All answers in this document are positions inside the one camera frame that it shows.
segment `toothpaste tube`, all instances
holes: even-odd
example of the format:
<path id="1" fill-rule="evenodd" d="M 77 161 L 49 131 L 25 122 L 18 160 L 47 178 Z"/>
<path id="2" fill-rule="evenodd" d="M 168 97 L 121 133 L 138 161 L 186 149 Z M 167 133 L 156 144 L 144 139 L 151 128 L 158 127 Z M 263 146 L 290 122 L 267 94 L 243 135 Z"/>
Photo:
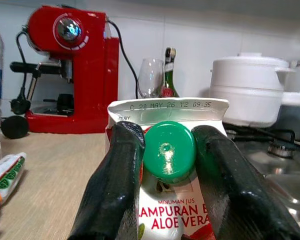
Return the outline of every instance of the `toothpaste tube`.
<path id="1" fill-rule="evenodd" d="M 26 154 L 6 155 L 0 160 L 0 206 L 17 186 L 25 168 Z"/>

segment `rice cooker lid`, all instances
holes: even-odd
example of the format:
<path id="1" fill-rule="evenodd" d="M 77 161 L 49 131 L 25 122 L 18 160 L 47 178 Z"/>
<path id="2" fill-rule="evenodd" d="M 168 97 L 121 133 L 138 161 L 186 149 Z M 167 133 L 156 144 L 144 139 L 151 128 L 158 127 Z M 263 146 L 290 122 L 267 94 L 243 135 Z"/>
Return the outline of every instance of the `rice cooker lid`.
<path id="1" fill-rule="evenodd" d="M 217 59 L 214 64 L 241 64 L 272 67 L 289 67 L 289 63 L 283 59 L 262 56 L 260 52 L 241 52 L 238 56 L 227 56 Z"/>

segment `white pot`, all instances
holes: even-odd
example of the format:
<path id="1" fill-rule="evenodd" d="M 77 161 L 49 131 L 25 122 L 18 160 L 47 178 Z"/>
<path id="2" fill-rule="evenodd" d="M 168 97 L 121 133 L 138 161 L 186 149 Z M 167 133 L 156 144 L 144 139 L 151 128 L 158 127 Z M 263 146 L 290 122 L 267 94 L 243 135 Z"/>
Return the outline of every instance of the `white pot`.
<path id="1" fill-rule="evenodd" d="M 229 101 L 225 122 L 270 127 L 283 99 L 286 105 L 298 105 L 295 97 L 283 98 L 287 76 L 294 71 L 287 61 L 261 53 L 224 57 L 213 62 L 210 97 Z"/>

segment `red espresso machine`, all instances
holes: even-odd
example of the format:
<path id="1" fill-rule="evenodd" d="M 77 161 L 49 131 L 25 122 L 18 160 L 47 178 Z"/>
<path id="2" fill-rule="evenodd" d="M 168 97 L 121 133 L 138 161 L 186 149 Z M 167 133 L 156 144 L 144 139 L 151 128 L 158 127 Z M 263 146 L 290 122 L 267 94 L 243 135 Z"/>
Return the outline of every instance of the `red espresso machine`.
<path id="1" fill-rule="evenodd" d="M 25 31 L 29 44 L 58 60 L 61 76 L 74 84 L 73 111 L 58 114 L 28 110 L 25 118 L 29 130 L 103 133 L 108 123 L 107 106 L 118 99 L 119 64 L 119 39 L 110 36 L 106 14 L 43 5 L 30 16 Z M 33 80 L 27 100 L 31 100 L 36 85 Z"/>

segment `wine glass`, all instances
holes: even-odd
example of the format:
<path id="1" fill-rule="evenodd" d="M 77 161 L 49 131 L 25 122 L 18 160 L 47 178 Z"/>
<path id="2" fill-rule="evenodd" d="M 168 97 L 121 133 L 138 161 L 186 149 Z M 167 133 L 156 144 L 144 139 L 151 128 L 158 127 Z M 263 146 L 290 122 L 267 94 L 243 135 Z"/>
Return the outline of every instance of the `wine glass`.
<path id="1" fill-rule="evenodd" d="M 158 98 L 163 85 L 164 62 L 155 58 L 144 58 L 138 78 L 138 91 L 143 99 Z"/>

